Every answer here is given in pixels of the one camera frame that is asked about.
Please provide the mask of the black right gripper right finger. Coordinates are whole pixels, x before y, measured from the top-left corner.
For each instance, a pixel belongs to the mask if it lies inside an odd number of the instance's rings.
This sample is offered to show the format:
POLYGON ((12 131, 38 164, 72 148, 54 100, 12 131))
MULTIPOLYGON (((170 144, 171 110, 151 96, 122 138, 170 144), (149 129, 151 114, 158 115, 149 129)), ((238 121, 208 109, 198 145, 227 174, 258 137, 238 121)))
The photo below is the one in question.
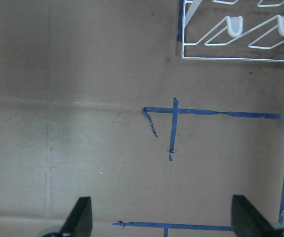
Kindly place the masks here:
POLYGON ((270 237, 275 235, 273 226, 244 195, 232 196, 231 226, 237 237, 270 237))

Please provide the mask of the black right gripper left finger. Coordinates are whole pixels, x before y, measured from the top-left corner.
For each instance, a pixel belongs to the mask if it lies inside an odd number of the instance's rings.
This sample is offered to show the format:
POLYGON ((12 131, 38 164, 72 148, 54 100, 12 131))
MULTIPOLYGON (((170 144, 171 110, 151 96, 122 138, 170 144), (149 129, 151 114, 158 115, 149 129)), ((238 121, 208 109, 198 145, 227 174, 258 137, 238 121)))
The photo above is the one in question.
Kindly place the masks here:
POLYGON ((62 237, 89 237, 93 228, 90 197, 80 197, 59 233, 62 237))

